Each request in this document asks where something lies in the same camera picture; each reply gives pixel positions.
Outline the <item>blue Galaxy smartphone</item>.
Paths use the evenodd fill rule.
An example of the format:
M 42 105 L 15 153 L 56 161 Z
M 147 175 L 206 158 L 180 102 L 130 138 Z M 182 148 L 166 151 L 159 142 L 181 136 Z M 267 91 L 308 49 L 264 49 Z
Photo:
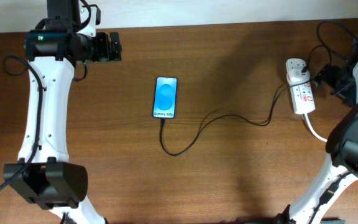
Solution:
M 177 78 L 157 77 L 152 113 L 154 118 L 173 119 L 175 117 L 177 84 Z

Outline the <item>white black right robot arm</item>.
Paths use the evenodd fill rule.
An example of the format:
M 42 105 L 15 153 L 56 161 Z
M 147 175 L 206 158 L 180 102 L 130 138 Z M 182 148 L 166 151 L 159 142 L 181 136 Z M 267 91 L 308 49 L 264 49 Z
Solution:
M 358 180 L 358 35 L 352 37 L 345 65 L 327 64 L 314 78 L 308 71 L 309 62 L 297 58 L 286 62 L 293 107 L 306 123 L 310 122 L 307 114 L 315 109 L 312 83 L 328 84 L 333 89 L 331 95 L 351 110 L 324 139 L 326 158 L 318 176 L 295 203 L 275 217 L 275 223 L 322 223 L 333 203 Z

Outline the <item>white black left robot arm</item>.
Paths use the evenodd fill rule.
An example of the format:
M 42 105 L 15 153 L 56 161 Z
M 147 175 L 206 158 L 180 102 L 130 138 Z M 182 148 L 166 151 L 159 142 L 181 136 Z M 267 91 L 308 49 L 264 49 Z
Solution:
M 98 32 L 100 22 L 95 4 L 48 0 L 47 17 L 24 41 L 21 62 L 30 81 L 27 124 L 17 161 L 4 166 L 4 182 L 63 223 L 107 223 L 87 196 L 86 168 L 69 161 L 66 140 L 76 66 L 122 59 L 119 34 Z

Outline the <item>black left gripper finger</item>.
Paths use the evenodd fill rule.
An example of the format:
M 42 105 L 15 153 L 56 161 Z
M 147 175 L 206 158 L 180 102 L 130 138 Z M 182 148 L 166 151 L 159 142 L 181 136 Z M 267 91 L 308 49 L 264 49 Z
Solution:
M 122 46 L 120 43 L 111 43 L 110 61 L 122 60 Z
M 114 44 L 114 45 L 120 45 L 121 44 L 118 32 L 110 32 L 109 36 L 110 36 L 110 39 L 111 39 L 111 44 Z

